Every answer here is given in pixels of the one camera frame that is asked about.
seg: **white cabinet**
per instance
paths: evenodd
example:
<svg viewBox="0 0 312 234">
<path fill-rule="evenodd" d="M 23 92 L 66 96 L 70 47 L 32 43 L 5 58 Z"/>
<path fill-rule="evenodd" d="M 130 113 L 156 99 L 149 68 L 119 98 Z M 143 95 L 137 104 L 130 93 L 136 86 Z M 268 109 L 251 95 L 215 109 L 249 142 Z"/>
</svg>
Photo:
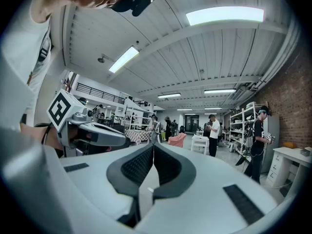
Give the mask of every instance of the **white cabinet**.
<svg viewBox="0 0 312 234">
<path fill-rule="evenodd" d="M 298 169 L 292 165 L 293 161 L 299 163 Z M 296 175 L 286 198 L 295 195 L 304 183 L 305 178 L 309 173 L 311 163 L 312 156 L 305 157 L 301 155 L 299 148 L 276 148 L 274 149 L 274 155 L 266 183 L 275 188 L 282 187 L 285 184 L 286 179 L 289 177 L 290 172 L 295 171 Z"/>
</svg>

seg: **cable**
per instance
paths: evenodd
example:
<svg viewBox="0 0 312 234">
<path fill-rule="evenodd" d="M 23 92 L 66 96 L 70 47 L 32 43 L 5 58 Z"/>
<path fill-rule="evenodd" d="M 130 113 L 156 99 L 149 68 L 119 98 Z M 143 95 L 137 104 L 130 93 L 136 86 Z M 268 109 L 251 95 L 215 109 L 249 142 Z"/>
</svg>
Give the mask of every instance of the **cable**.
<svg viewBox="0 0 312 234">
<path fill-rule="evenodd" d="M 278 188 L 282 188 L 282 187 L 288 186 L 288 185 L 290 185 L 290 184 L 292 184 L 292 182 L 290 182 L 290 183 L 288 183 L 288 184 L 286 184 L 286 185 L 279 186 L 279 187 L 271 187 L 271 186 L 264 186 L 264 185 L 261 185 L 261 186 L 267 187 L 267 188 L 272 188 L 272 189 L 278 189 Z"/>
</svg>

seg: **tablecloth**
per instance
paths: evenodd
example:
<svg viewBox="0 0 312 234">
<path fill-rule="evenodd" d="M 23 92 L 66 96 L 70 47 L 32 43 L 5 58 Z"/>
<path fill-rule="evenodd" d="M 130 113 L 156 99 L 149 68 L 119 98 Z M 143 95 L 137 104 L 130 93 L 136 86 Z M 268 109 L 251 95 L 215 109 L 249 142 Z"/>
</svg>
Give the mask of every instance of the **tablecloth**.
<svg viewBox="0 0 312 234">
<path fill-rule="evenodd" d="M 131 142 L 135 142 L 137 145 L 141 144 L 142 141 L 151 138 L 151 132 L 138 131 L 138 130 L 128 130 L 125 134 Z"/>
</svg>

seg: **doorway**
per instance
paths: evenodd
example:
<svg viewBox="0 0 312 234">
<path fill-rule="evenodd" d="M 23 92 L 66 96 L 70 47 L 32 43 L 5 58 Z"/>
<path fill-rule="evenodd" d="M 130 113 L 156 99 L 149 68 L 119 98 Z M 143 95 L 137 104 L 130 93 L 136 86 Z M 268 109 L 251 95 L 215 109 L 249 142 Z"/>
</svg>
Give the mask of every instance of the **doorway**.
<svg viewBox="0 0 312 234">
<path fill-rule="evenodd" d="M 199 116 L 185 116 L 185 131 L 189 133 L 196 133 L 199 126 Z"/>
</svg>

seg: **vr headset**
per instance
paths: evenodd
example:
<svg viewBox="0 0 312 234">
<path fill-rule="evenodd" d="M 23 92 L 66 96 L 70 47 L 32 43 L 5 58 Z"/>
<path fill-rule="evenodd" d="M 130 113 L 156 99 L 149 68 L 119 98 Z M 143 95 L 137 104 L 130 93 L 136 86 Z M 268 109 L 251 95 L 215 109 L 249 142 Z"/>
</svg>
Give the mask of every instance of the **vr headset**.
<svg viewBox="0 0 312 234">
<path fill-rule="evenodd" d="M 154 0 L 121 0 L 112 6 L 116 12 L 132 10 L 132 15 L 138 17 Z"/>
</svg>

